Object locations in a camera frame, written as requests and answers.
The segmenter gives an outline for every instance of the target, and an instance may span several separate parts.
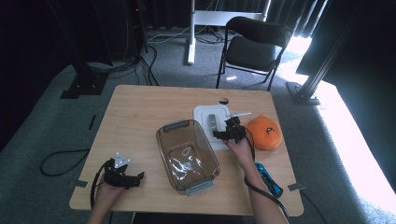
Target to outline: metal stand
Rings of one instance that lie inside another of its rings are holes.
[[[302,93],[302,85],[297,82],[287,82],[291,98],[296,105],[320,105],[320,101],[315,94],[309,95],[308,99]]]
[[[64,91],[61,99],[77,99],[80,95],[100,95],[106,84],[108,74],[95,74],[87,65],[78,47],[77,40],[70,29],[67,18],[57,0],[47,0],[47,3],[58,22],[61,43],[70,63],[77,72],[70,89]]]

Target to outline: wooden table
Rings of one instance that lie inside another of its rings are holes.
[[[242,169],[230,150],[215,151],[220,164],[215,187],[187,197],[171,187],[157,145],[155,134],[164,124],[192,119],[196,106],[216,105],[221,97],[229,99],[231,113],[251,112],[240,117],[242,125],[262,113],[279,124],[271,93],[267,91],[118,86],[79,178],[89,185],[75,188],[70,206],[91,209],[90,184],[94,175],[105,161],[119,152],[132,160],[127,175],[146,174],[140,187],[121,194],[113,206],[114,211],[252,215]],[[285,142],[272,151],[256,150],[256,161],[261,162],[283,188],[280,201],[290,216],[301,215],[304,207],[300,193],[288,189],[296,180]]]

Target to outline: blue object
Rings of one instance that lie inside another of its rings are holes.
[[[270,190],[272,195],[276,198],[279,198],[283,189],[273,180],[273,178],[268,174],[267,170],[265,170],[264,166],[261,163],[254,162],[256,164],[256,168],[259,171],[260,176],[262,177],[262,181],[264,181],[267,188]]]

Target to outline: black chair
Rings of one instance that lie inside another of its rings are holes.
[[[267,90],[271,90],[280,58],[290,41],[289,28],[280,24],[256,21],[246,17],[234,17],[225,26],[225,40],[230,31],[235,31],[230,44],[224,41],[221,53],[218,82],[225,73],[225,67],[265,76],[262,83],[270,78]]]

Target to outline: wire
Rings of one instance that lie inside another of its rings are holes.
[[[113,215],[114,215],[114,212],[111,211],[111,212],[110,212],[110,218],[108,219],[108,224],[111,224],[111,221],[112,221],[112,219],[113,219]]]
[[[144,70],[143,78],[146,81],[146,85],[149,85],[148,78],[146,77],[146,74],[149,72],[149,69],[144,65],[143,60],[140,62],[140,65],[142,66],[142,69]]]
[[[118,76],[118,77],[108,77],[108,79],[117,79],[117,78],[126,77],[126,76],[131,75],[133,72],[134,72],[134,71],[131,71],[131,72],[127,73],[127,74],[120,75],[120,76]]]
[[[42,175],[45,175],[45,176],[60,176],[60,175],[65,175],[65,174],[67,174],[67,173],[69,173],[70,171],[72,171],[74,168],[76,168],[87,156],[88,156],[88,154],[90,153],[90,148],[87,148],[87,149],[81,149],[81,150],[70,150],[70,151],[58,151],[58,152],[53,152],[53,153],[50,153],[46,158],[44,158],[44,160],[40,163],[40,173],[42,174]],[[87,153],[85,153],[84,154],[84,156],[81,158],[81,159],[79,159],[79,161],[77,161],[72,167],[70,167],[69,169],[67,169],[67,170],[65,170],[65,171],[63,171],[63,172],[60,172],[60,173],[58,173],[58,174],[49,174],[49,173],[47,173],[46,171],[44,171],[44,164],[46,163],[46,161],[50,158],[50,157],[52,157],[52,156],[54,156],[54,155],[57,155],[57,154],[63,154],[63,153],[73,153],[73,152],[82,152],[82,151],[86,151]]]
[[[215,0],[212,0],[212,1],[210,2],[209,6],[207,6],[207,8],[205,9],[205,11],[208,11],[209,8],[213,5],[214,2],[215,2]],[[216,11],[216,10],[218,9],[218,5],[219,5],[219,0],[217,1],[216,5],[215,5],[214,11]],[[206,27],[207,27],[207,25],[206,25],[204,28],[202,28],[199,32],[195,33],[194,35],[200,34],[204,29],[206,29]],[[165,42],[167,42],[167,41],[169,41],[169,40],[171,40],[171,39],[173,39],[173,38],[177,38],[177,37],[179,37],[179,36],[181,36],[181,37],[183,37],[183,38],[188,38],[188,37],[189,37],[188,35],[183,35],[183,34],[184,34],[187,30],[189,30],[189,29],[191,29],[191,26],[185,28],[184,30],[182,30],[181,32],[179,32],[178,34],[175,34],[175,35],[155,35],[155,36],[151,37],[151,38],[148,40],[148,42],[149,42],[150,44],[163,44],[163,43],[165,43]],[[167,39],[165,39],[164,41],[152,42],[152,40],[154,40],[154,39],[156,39],[156,38],[158,38],[158,37],[162,37],[162,36],[170,36],[170,37],[167,38]],[[216,42],[211,42],[211,41],[207,41],[207,40],[205,40],[205,39],[197,38],[197,37],[195,37],[195,39],[197,39],[197,41],[202,42],[202,43],[209,43],[209,44],[212,44],[212,43],[214,43],[214,44],[221,43],[221,42],[218,42],[218,41],[216,41]]]
[[[137,74],[136,69],[134,70],[134,74],[137,77],[137,85],[140,85],[140,78],[139,78],[139,74]]]
[[[96,67],[93,65],[89,65],[92,71],[94,72],[99,72],[99,73],[117,73],[117,72],[124,72],[124,71],[129,71],[131,68],[135,68],[136,64],[138,62],[138,59],[136,58],[131,58],[126,61],[123,61],[124,64],[118,65],[118,66],[112,66],[108,68],[101,68],[101,67]]]
[[[156,79],[155,76],[154,76],[154,73],[152,72],[152,66],[154,65],[155,61],[157,60],[157,55],[158,55],[158,53],[157,53],[157,50],[156,50],[154,47],[152,47],[152,46],[150,46],[150,45],[148,45],[148,47],[151,48],[151,49],[154,51],[154,58],[152,59],[150,65],[146,62],[146,60],[145,60],[144,58],[141,58],[141,59],[142,59],[141,61],[143,62],[143,64],[144,64],[144,65],[146,66],[146,68],[148,69],[148,82],[149,82],[149,84],[150,84],[151,86],[153,86],[153,84],[152,84],[152,82],[151,82],[151,79],[153,79],[154,82],[155,82],[155,84],[156,84],[157,86],[160,86],[160,84],[158,83],[157,79]]]
[[[256,192],[258,192],[258,193],[260,193],[262,196],[265,196],[265,197],[267,197],[268,199],[270,199],[271,201],[273,201],[274,203],[276,203],[276,204],[282,209],[283,214],[285,215],[285,218],[286,218],[286,219],[288,220],[288,222],[289,222],[289,213],[288,213],[288,210],[286,210],[286,207],[285,207],[285,205],[283,205],[282,202],[280,202],[276,197],[274,197],[274,196],[272,196],[271,194],[265,192],[264,190],[259,189],[259,188],[255,187],[255,186],[253,186],[252,184],[250,184],[250,182],[248,182],[248,180],[247,180],[246,177],[245,177],[245,184],[246,184],[249,188],[253,189],[254,191],[256,191]]]
[[[217,32],[210,32],[210,33],[208,33],[208,34],[201,34],[201,32],[206,28],[207,26],[205,26],[204,28],[202,28],[199,32],[196,32],[195,33],[195,39],[198,41],[198,42],[201,42],[201,43],[204,43],[204,44],[220,44],[220,43],[223,43],[224,42],[224,37],[221,35],[221,34],[219,34],[219,33],[217,33]],[[183,33],[187,30],[187,29],[189,29],[190,27],[188,27],[188,28],[186,28],[186,29],[184,29],[182,32],[180,32],[180,33],[178,33],[178,34],[175,34],[175,35],[155,35],[155,36],[153,36],[153,37],[151,37],[150,39],[149,39],[149,43],[150,44],[163,44],[163,43],[165,43],[165,42],[167,42],[167,41],[169,41],[169,40],[171,40],[171,39],[175,39],[175,38],[189,38],[190,36],[189,35],[183,35]],[[207,40],[207,39],[203,39],[203,38],[201,38],[201,37],[199,37],[199,36],[203,36],[203,35],[212,35],[212,36],[214,36],[215,38],[216,38],[216,41],[211,41],[211,40]],[[161,38],[161,37],[163,37],[163,36],[170,36],[169,38],[166,38],[165,40],[163,40],[163,41],[151,41],[151,40],[153,40],[153,39],[156,39],[156,38]]]
[[[253,134],[251,134],[251,132],[250,132],[249,129],[245,128],[245,130],[248,131],[249,136],[251,137],[251,142],[250,142],[250,139],[248,139],[248,137],[245,136],[245,138],[247,139],[247,142],[248,142],[248,144],[249,144],[249,146],[250,146],[250,149],[251,149],[251,155],[252,155],[252,157],[253,157],[253,160],[255,161],[255,160],[256,160],[256,151],[254,150],[254,139],[253,139]]]
[[[304,195],[304,197],[312,204],[312,206],[314,206],[314,208],[317,210],[317,212],[319,213],[320,217],[322,218],[323,222],[327,224],[326,219],[324,218],[323,214],[320,212],[320,210],[317,208],[317,206],[314,204],[314,202],[312,202],[312,200],[302,191],[300,190],[301,194]]]
[[[105,166],[107,165],[108,161],[106,161],[105,163],[103,163],[103,165],[99,168],[98,172],[95,175],[95,178],[93,179],[92,185],[91,185],[91,209],[93,209],[93,205],[95,204],[95,189],[97,186],[96,183],[98,182],[99,179],[99,175],[100,173],[102,173],[102,170],[105,168]]]

